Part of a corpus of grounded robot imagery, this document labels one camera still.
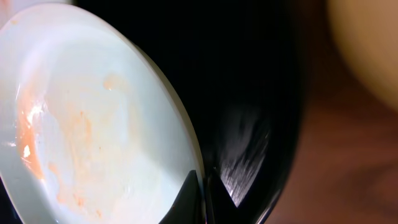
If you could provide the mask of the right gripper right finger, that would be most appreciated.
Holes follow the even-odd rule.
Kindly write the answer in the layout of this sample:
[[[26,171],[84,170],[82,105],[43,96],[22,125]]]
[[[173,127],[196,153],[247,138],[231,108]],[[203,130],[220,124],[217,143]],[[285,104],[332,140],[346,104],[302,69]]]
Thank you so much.
[[[206,212],[209,223],[257,223],[256,199],[243,200],[244,206],[236,207],[220,176],[212,169],[206,179]]]

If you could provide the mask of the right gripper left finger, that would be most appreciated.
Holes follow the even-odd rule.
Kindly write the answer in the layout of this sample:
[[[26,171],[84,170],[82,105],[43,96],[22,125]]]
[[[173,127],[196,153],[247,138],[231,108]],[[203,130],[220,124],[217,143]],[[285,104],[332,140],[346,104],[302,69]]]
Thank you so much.
[[[173,205],[160,224],[201,224],[201,193],[197,173],[191,170]]]

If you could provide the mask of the light blue plate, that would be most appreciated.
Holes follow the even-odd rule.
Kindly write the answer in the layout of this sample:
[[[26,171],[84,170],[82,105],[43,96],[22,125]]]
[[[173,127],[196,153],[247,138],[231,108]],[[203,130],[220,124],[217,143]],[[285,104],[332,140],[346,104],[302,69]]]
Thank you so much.
[[[1,180],[23,223],[159,223],[204,174],[158,66],[62,3],[1,14]]]

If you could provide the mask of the pale yellow plate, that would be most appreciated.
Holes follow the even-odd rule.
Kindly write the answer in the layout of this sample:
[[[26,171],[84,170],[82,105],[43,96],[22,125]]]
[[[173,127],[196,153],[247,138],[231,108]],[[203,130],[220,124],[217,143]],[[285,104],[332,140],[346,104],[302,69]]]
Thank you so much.
[[[336,46],[355,77],[397,110],[397,0],[327,0]]]

